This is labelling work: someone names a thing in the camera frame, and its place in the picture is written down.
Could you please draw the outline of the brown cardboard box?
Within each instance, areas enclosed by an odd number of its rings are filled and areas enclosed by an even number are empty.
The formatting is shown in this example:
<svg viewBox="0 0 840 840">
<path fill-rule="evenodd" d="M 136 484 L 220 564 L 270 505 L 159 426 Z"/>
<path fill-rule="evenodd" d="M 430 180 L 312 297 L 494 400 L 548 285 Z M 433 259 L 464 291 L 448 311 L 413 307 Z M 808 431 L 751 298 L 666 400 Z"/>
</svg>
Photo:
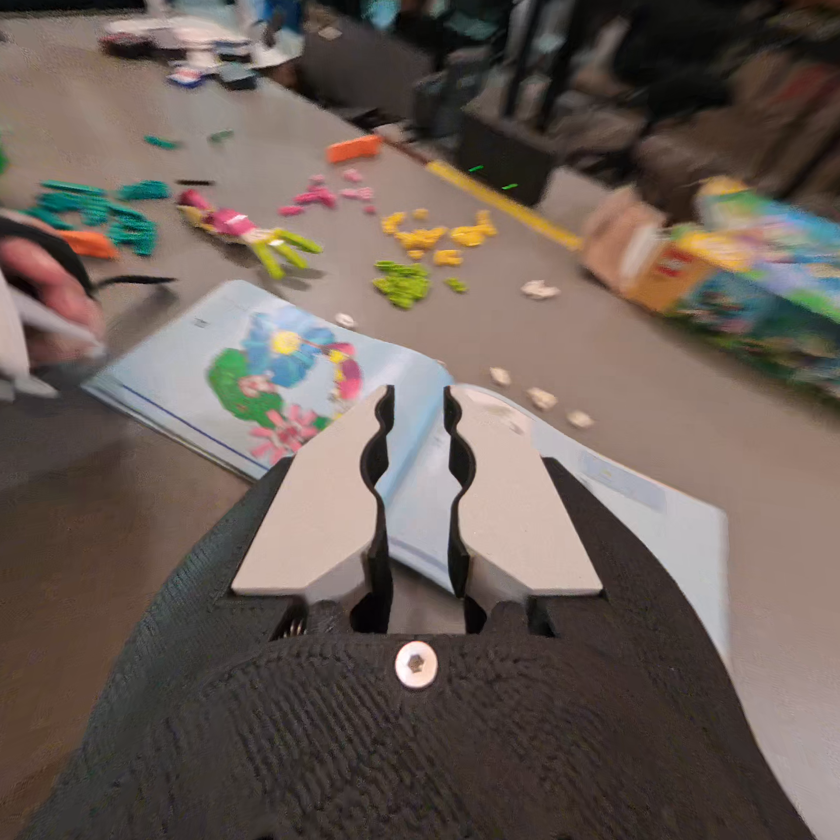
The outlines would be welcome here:
<svg viewBox="0 0 840 840">
<path fill-rule="evenodd" d="M 579 262 L 612 293 L 629 282 L 626 252 L 665 227 L 666 215 L 643 200 L 635 185 L 609 192 L 584 222 Z"/>
</svg>

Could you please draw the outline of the colourful lego set box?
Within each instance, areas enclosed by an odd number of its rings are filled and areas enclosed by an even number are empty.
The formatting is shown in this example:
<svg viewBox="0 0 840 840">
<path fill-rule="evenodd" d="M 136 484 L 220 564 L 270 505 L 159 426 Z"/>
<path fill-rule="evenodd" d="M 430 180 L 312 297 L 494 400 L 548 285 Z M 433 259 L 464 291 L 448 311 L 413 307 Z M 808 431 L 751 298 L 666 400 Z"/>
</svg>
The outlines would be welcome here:
<svg viewBox="0 0 840 840">
<path fill-rule="evenodd" d="M 724 176 L 697 224 L 639 231 L 621 295 L 773 378 L 838 402 L 839 227 Z"/>
</svg>

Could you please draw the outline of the pile of lime lego pieces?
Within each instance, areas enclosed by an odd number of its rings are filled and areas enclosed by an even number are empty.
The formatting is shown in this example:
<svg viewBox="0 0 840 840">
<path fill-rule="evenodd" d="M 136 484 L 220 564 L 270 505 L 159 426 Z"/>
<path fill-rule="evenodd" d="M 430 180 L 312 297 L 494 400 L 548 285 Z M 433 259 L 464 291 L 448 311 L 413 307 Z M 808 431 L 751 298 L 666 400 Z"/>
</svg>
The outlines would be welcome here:
<svg viewBox="0 0 840 840">
<path fill-rule="evenodd" d="M 395 308 L 407 311 L 424 301 L 431 289 L 431 269 L 420 264 L 400 264 L 392 260 L 374 262 L 373 288 Z"/>
</svg>

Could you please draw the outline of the pink and lime lego model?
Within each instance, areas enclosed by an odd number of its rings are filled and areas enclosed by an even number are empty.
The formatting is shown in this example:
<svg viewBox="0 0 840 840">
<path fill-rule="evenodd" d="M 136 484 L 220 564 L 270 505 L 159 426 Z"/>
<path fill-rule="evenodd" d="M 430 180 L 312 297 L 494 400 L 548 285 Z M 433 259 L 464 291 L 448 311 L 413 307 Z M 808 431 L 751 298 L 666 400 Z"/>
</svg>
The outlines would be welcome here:
<svg viewBox="0 0 840 840">
<path fill-rule="evenodd" d="M 283 280 L 288 267 L 308 268 L 305 255 L 322 253 L 322 247 L 312 240 L 284 228 L 260 227 L 243 213 L 216 207 L 193 188 L 181 192 L 175 204 L 194 228 L 227 245 L 242 246 L 250 251 L 273 280 Z"/>
</svg>

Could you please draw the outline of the black equipment case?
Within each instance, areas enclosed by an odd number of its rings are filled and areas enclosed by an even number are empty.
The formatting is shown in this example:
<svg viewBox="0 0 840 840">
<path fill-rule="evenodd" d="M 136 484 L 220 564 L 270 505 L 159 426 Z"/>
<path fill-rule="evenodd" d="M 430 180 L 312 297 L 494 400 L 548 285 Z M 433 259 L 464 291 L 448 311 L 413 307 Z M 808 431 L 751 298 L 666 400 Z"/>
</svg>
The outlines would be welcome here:
<svg viewBox="0 0 840 840">
<path fill-rule="evenodd" d="M 463 109 L 455 167 L 525 207 L 539 205 L 558 164 L 554 143 L 516 120 Z"/>
</svg>

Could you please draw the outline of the light blue lego instruction booklet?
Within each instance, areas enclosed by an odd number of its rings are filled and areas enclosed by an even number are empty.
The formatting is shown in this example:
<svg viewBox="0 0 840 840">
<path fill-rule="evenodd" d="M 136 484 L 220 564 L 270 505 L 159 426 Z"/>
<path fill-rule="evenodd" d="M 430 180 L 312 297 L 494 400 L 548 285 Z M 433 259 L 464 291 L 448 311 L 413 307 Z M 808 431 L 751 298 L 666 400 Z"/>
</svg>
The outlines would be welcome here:
<svg viewBox="0 0 840 840">
<path fill-rule="evenodd" d="M 395 388 L 389 467 L 378 484 L 391 556 L 448 593 L 444 388 L 431 358 L 333 325 L 231 280 L 92 376 L 102 402 L 257 480 L 380 385 Z M 705 501 L 597 454 L 510 397 L 467 385 L 641 539 L 729 660 L 728 520 Z"/>
</svg>

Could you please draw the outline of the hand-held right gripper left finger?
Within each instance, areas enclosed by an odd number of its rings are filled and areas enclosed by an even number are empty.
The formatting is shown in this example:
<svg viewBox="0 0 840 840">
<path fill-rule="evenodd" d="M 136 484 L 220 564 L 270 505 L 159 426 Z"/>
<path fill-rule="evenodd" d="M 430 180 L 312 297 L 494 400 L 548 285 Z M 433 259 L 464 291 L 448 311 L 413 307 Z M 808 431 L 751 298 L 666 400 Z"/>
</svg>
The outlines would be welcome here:
<svg viewBox="0 0 840 840">
<path fill-rule="evenodd" d="M 236 575 L 232 593 L 344 607 L 352 628 L 387 631 L 393 579 L 385 504 L 393 385 L 381 385 L 296 455 Z"/>
</svg>

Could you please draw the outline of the pile of teal lego pieces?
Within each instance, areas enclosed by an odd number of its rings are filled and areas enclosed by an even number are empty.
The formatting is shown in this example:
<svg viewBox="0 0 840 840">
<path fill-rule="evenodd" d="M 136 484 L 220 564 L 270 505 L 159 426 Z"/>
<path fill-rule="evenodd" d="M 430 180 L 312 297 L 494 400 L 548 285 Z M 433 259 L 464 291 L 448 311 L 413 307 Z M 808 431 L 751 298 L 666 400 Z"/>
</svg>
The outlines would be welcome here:
<svg viewBox="0 0 840 840">
<path fill-rule="evenodd" d="M 23 211 L 59 230 L 92 231 L 106 235 L 120 250 L 149 257 L 157 246 L 158 227 L 137 208 L 139 203 L 171 197 L 166 182 L 144 180 L 121 185 L 114 191 L 74 182 L 43 181 L 34 203 Z"/>
</svg>

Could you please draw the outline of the pile of pink lego pieces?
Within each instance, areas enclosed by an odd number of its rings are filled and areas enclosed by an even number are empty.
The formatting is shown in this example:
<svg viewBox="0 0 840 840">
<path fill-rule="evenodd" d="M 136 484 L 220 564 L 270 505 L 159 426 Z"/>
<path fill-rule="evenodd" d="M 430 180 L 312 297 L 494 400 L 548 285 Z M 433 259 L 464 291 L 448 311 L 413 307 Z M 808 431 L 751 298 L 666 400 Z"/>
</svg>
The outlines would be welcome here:
<svg viewBox="0 0 840 840">
<path fill-rule="evenodd" d="M 294 196 L 287 204 L 277 209 L 279 217 L 295 217 L 306 212 L 310 207 L 336 209 L 342 203 L 356 203 L 365 215 L 376 215 L 374 204 L 375 191 L 366 185 L 364 176 L 355 167 L 343 169 L 339 176 L 340 183 L 332 186 L 325 175 L 313 175 L 308 186 Z"/>
</svg>

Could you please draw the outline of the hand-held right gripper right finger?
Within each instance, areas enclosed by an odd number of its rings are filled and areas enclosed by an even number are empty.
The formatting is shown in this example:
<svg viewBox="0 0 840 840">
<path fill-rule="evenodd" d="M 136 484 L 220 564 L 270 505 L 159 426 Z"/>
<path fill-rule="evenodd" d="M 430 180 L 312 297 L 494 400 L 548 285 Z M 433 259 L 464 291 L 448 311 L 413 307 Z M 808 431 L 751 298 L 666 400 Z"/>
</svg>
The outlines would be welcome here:
<svg viewBox="0 0 840 840">
<path fill-rule="evenodd" d="M 513 604 L 526 620 L 547 601 L 597 598 L 603 583 L 534 442 L 534 420 L 496 395 L 444 390 L 451 503 L 448 574 L 478 634 Z"/>
</svg>

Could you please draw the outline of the orange brick separator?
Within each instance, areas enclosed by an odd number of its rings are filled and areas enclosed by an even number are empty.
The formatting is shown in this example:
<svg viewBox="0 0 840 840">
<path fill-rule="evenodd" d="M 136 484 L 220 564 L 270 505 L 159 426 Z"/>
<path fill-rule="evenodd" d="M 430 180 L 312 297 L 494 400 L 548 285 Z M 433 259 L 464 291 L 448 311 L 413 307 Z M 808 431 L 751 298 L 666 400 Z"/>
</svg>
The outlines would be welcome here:
<svg viewBox="0 0 840 840">
<path fill-rule="evenodd" d="M 375 158 L 382 149 L 382 137 L 367 133 L 352 140 L 333 143 L 325 150 L 325 161 L 338 165 L 361 159 Z"/>
<path fill-rule="evenodd" d="M 57 233 L 78 256 L 105 260 L 121 259 L 117 246 L 105 234 L 81 230 L 59 230 Z"/>
</svg>

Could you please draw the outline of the person's left hand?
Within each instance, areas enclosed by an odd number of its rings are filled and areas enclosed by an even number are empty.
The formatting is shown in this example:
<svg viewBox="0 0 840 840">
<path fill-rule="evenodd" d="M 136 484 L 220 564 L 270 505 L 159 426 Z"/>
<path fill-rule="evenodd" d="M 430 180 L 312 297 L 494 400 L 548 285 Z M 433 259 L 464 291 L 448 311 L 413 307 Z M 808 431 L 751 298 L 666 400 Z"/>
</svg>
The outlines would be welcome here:
<svg viewBox="0 0 840 840">
<path fill-rule="evenodd" d="M 35 289 L 43 305 L 63 319 L 74 322 L 98 341 L 106 327 L 102 310 L 89 298 L 81 283 L 39 245 L 23 238 L 6 237 L 1 243 L 2 268 Z M 34 367 L 77 361 L 91 346 L 77 339 L 52 332 L 30 329 L 27 332 L 30 362 Z"/>
</svg>

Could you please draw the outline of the stack of white papers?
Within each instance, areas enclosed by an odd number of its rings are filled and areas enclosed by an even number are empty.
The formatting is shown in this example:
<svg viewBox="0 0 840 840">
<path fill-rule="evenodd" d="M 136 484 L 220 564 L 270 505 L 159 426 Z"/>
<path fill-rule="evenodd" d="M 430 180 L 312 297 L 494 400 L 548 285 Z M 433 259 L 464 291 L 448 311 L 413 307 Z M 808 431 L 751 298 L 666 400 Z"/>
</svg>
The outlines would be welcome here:
<svg viewBox="0 0 840 840">
<path fill-rule="evenodd" d="M 249 56 L 254 47 L 249 38 L 230 27 L 207 17 L 150 15 L 124 17 L 107 22 L 101 33 L 105 36 L 132 36 L 151 42 L 153 47 L 183 49 L 186 52 L 233 52 Z"/>
</svg>

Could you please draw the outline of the yellow tape strip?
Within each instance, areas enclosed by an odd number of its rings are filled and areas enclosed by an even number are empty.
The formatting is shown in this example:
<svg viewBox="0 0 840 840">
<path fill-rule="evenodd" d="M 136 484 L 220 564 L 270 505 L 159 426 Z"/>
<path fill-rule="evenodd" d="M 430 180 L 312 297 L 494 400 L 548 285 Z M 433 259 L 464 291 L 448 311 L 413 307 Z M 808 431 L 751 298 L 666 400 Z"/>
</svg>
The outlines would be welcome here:
<svg viewBox="0 0 840 840">
<path fill-rule="evenodd" d="M 424 168 L 426 172 L 434 174 L 437 178 L 459 189 L 461 192 L 467 193 L 489 207 L 512 217 L 523 226 L 562 246 L 566 250 L 572 253 L 577 253 L 581 250 L 581 236 L 550 221 L 531 208 L 502 195 L 501 192 L 496 192 L 488 186 L 482 185 L 466 173 L 454 168 L 454 166 L 444 161 L 430 161 L 425 164 Z"/>
</svg>

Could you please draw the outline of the pile of yellow lego pieces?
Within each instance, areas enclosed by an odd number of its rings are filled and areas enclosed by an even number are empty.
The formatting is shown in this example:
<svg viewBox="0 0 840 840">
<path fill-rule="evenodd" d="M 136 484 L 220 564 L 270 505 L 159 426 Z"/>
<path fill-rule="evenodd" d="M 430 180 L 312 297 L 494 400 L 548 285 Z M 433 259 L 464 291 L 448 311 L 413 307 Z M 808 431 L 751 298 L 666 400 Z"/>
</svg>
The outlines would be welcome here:
<svg viewBox="0 0 840 840">
<path fill-rule="evenodd" d="M 459 267 L 464 252 L 476 249 L 498 235 L 490 213 L 479 210 L 472 224 L 455 227 L 406 227 L 409 221 L 426 222 L 427 211 L 418 208 L 412 216 L 397 212 L 380 219 L 381 231 L 392 238 L 411 261 L 429 257 L 435 267 Z"/>
</svg>

